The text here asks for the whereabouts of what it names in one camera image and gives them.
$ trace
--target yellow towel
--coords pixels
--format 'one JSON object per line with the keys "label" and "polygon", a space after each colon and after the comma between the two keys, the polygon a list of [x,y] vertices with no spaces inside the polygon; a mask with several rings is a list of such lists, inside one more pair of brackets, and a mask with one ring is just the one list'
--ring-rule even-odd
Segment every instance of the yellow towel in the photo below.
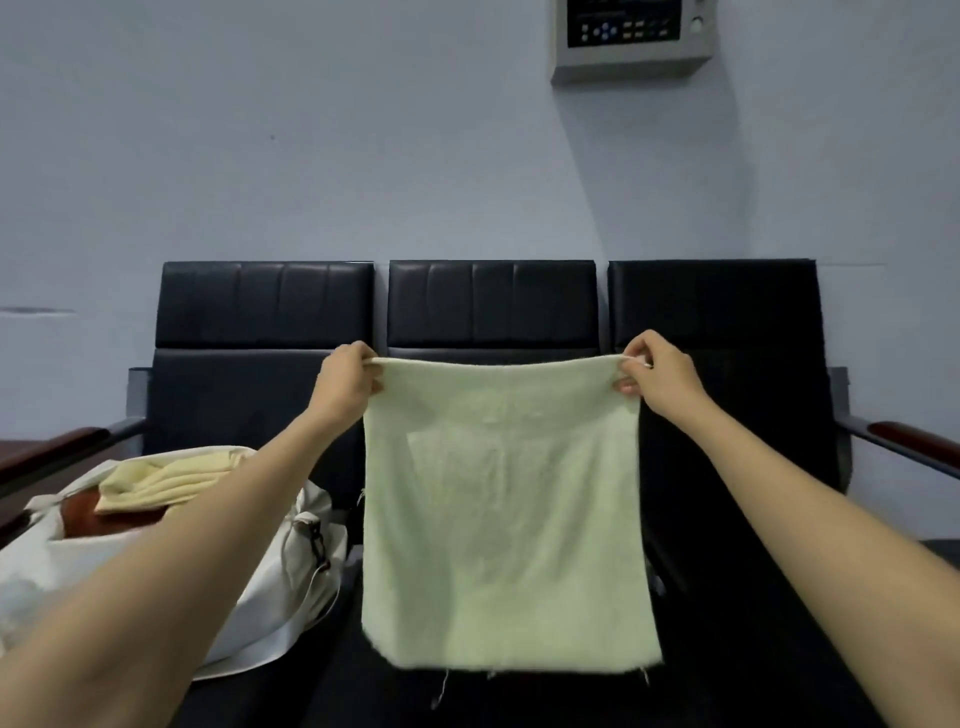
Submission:
{"label": "yellow towel", "polygon": [[120,463],[100,483],[96,513],[149,511],[185,503],[236,468],[246,457],[242,450],[222,450],[184,457],[167,465],[149,460]]}

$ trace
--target right hand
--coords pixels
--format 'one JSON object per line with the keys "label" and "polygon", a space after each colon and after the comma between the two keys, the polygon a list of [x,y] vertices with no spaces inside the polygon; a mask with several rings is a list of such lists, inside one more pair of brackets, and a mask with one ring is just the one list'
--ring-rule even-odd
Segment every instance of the right hand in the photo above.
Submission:
{"label": "right hand", "polygon": [[697,376],[693,359],[656,331],[644,331],[623,353],[631,357],[620,362],[620,371],[627,378],[614,387],[628,397],[643,397],[650,409],[680,429],[715,406]]}

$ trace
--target black buckle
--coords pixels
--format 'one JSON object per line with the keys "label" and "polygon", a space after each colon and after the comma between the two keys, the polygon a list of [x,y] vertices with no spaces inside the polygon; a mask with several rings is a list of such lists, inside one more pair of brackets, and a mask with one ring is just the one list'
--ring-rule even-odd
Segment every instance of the black buckle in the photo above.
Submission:
{"label": "black buckle", "polygon": [[322,524],[319,522],[310,523],[310,550],[313,551],[313,557],[317,560],[317,571],[323,573],[330,569],[330,560],[326,558],[326,544],[324,543],[324,534],[321,533]]}

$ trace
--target wall-mounted box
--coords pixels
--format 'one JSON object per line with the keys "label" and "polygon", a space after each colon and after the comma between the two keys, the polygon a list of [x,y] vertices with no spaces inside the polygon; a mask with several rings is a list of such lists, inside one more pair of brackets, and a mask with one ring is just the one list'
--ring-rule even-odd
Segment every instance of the wall-mounted box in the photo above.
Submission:
{"label": "wall-mounted box", "polygon": [[716,52],[717,0],[552,0],[551,82],[689,76]]}

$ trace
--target light blue wall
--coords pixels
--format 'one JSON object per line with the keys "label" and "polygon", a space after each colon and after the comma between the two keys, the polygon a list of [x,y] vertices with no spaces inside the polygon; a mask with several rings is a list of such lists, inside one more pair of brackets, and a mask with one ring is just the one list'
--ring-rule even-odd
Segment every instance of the light blue wall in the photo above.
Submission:
{"label": "light blue wall", "polygon": [[[853,402],[960,439],[948,0],[721,0],[687,85],[553,91],[543,0],[33,0],[0,23],[0,436],[122,415],[178,258],[807,256]],[[861,449],[854,496],[960,532]]]}

